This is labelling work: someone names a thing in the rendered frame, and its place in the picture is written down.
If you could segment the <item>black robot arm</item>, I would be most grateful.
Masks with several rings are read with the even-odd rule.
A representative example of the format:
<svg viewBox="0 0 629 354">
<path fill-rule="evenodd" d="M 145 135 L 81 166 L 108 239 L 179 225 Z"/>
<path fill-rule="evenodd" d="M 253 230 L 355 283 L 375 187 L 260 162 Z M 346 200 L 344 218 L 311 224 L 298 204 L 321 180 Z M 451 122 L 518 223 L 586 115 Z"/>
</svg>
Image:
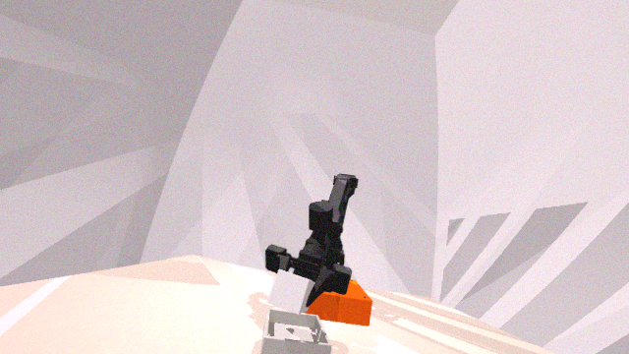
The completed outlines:
<svg viewBox="0 0 629 354">
<path fill-rule="evenodd" d="M 322 268 L 333 270 L 334 264 L 344 266 L 343 243 L 341 233 L 345 220 L 349 199 L 358 188 L 359 179 L 356 175 L 334 175 L 333 188 L 329 200 L 310 203 L 309 205 L 309 229 L 312 232 L 309 239 L 317 238 L 323 241 L 328 254 Z"/>
</svg>

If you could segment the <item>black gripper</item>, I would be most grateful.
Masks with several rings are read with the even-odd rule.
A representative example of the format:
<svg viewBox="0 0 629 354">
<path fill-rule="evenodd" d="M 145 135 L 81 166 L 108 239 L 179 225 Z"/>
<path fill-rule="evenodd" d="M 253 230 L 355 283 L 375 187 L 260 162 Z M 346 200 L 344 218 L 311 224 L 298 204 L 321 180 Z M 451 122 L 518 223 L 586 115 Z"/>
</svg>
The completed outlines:
<svg viewBox="0 0 629 354">
<path fill-rule="evenodd" d="M 326 244 L 317 238 L 307 239 L 298 258 L 287 253 L 287 249 L 270 245 L 265 249 L 266 268 L 277 274 L 279 269 L 289 272 L 290 268 L 298 272 L 316 277 L 316 283 L 307 299 L 306 307 L 323 292 L 335 292 L 347 295 L 352 276 L 350 267 L 334 264 L 333 270 L 322 268 L 328 254 Z"/>
</svg>

